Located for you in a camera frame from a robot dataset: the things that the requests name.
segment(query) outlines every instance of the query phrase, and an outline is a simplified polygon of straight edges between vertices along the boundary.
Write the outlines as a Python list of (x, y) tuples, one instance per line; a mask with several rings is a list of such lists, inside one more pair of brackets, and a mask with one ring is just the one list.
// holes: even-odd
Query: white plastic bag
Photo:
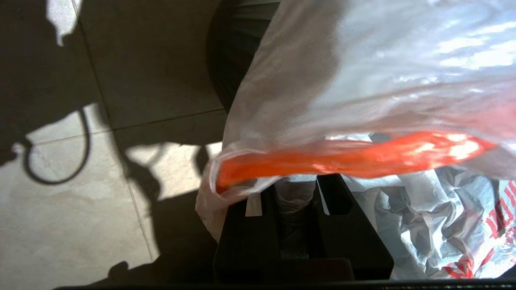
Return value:
[[(278, 175), (516, 178), (515, 19), (511, 0), (282, 1), (205, 169), (206, 227)], [(369, 132), (392, 140), (333, 140)]]

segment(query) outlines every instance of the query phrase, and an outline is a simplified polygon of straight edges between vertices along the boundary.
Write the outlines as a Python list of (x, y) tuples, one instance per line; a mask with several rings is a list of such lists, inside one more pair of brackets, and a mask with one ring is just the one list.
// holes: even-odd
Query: translucent plastic bag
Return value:
[[(511, 0), (282, 1), (205, 170), (205, 225), (289, 174), (516, 178), (515, 19)], [(336, 140), (370, 132), (390, 140)]]

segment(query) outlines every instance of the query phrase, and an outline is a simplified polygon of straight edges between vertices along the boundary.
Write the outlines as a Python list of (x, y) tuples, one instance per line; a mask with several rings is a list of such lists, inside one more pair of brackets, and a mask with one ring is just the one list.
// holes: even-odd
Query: tile floor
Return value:
[(194, 203), (226, 118), (217, 6), (0, 2), (0, 289), (209, 282)]

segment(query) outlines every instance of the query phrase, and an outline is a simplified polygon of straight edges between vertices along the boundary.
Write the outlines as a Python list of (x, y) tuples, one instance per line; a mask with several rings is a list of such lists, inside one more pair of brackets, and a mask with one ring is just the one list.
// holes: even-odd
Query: orange object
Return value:
[(417, 132), (385, 143), (324, 140), (222, 162), (217, 191), (248, 179), (291, 174), (343, 173), (378, 178), (462, 162), (496, 144), (467, 134)]

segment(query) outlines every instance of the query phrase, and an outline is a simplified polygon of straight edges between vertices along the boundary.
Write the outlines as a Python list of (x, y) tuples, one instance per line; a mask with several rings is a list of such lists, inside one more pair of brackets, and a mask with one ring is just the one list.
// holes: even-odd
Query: floor tile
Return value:
[(153, 259), (173, 269), (163, 275), (172, 272), (174, 282), (211, 270), (216, 243), (195, 198), (205, 163), (220, 150), (225, 119), (221, 110), (115, 132)]
[(71, 0), (47, 2), (0, 3), (0, 150), (25, 137), (41, 143), (84, 134), (83, 108), (90, 132), (108, 129)]
[(221, 108), (205, 65), (219, 1), (84, 1), (80, 19), (114, 128)]
[[(0, 289), (52, 289), (105, 279), (123, 261), (151, 261), (111, 133), (91, 137), (86, 165), (72, 180), (31, 179), (23, 153), (0, 167)], [(74, 172), (83, 138), (35, 146), (30, 172), (57, 181)]]

